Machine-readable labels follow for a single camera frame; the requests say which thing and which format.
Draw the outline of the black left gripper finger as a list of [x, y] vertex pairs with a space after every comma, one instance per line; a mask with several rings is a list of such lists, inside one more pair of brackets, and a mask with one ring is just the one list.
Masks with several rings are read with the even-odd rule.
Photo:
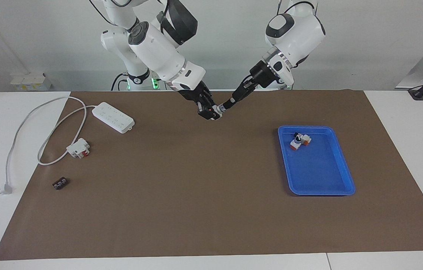
[[254, 91], [254, 79], [252, 75], [245, 77], [237, 89], [232, 93], [232, 97], [223, 104], [223, 109], [228, 110], [239, 101], [242, 101]]
[[246, 98], [256, 89], [257, 85], [255, 82], [242, 82], [232, 93], [232, 97], [226, 102], [226, 109], [232, 108], [234, 104]]

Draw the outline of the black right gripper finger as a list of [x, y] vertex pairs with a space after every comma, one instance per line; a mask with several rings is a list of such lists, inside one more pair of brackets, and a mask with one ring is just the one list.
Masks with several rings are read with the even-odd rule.
[[219, 109], [219, 106], [215, 103], [215, 101], [213, 99], [209, 100], [209, 108], [208, 111], [211, 113], [211, 120], [218, 120], [219, 118], [222, 117], [222, 112]]
[[198, 115], [205, 118], [206, 120], [210, 120], [213, 118], [213, 110], [210, 111], [209, 106], [201, 102], [197, 102], [197, 107]]

